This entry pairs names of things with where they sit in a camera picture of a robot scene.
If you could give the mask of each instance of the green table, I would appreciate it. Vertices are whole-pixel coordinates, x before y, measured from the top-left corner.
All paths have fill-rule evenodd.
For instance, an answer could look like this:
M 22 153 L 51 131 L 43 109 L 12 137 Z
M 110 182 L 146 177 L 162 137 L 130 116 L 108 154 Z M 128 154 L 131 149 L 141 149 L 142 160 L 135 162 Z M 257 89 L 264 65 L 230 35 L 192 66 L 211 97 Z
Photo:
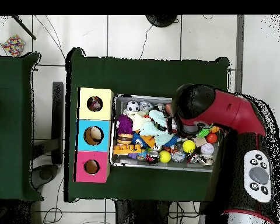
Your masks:
M 86 58 L 74 48 L 66 59 L 65 181 L 69 201 L 76 198 L 203 201 L 210 173 L 112 166 L 107 183 L 73 182 L 77 88 L 111 89 L 114 94 L 172 97 L 186 83 L 227 90 L 227 58 L 207 61 L 155 61 Z

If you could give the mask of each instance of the green tablecloth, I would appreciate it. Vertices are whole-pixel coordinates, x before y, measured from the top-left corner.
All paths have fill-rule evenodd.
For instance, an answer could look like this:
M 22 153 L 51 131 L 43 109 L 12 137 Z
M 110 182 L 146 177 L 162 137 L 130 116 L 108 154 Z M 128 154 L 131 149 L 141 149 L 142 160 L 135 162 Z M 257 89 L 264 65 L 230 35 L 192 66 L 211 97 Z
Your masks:
M 31 72 L 39 54 L 0 57 L 0 199 L 39 200 L 30 185 Z
M 111 167 L 107 183 L 73 182 L 77 88 L 111 89 L 114 94 L 172 97 L 186 83 L 202 83 L 226 90 L 227 58 L 207 61 L 155 61 L 118 58 L 86 58 L 80 48 L 66 59 L 65 181 L 69 201 L 75 198 L 203 201 L 210 173 L 133 167 Z

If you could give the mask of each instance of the pink block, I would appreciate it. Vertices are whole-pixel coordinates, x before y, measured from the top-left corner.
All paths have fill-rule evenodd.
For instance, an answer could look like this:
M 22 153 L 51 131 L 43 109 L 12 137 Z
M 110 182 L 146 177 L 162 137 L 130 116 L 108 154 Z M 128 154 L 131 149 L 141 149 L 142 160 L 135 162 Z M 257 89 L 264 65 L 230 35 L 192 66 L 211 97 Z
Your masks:
M 89 174 L 84 170 L 84 164 L 88 160 L 95 160 L 99 164 L 99 171 Z M 75 182 L 105 183 L 108 177 L 108 152 L 78 151 L 76 163 Z

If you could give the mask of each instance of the yellow block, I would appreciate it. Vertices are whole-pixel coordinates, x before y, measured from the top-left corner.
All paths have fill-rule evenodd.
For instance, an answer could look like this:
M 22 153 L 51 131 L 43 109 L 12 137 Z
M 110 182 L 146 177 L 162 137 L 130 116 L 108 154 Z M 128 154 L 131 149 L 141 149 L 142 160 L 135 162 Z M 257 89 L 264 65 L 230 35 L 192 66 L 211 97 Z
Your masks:
M 90 111 L 87 108 L 87 101 L 90 97 L 97 96 L 103 102 L 103 107 L 99 111 Z M 82 87 L 80 89 L 80 120 L 111 120 L 113 92 L 111 89 L 93 89 Z

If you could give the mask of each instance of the purple plush toy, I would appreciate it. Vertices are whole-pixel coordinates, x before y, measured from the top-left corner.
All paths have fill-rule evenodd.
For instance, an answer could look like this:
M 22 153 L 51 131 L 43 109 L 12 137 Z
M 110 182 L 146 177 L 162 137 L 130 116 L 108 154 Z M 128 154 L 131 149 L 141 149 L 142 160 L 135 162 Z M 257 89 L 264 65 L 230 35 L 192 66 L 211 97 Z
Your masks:
M 120 115 L 117 121 L 117 135 L 130 134 L 132 135 L 133 124 L 132 120 L 126 115 Z

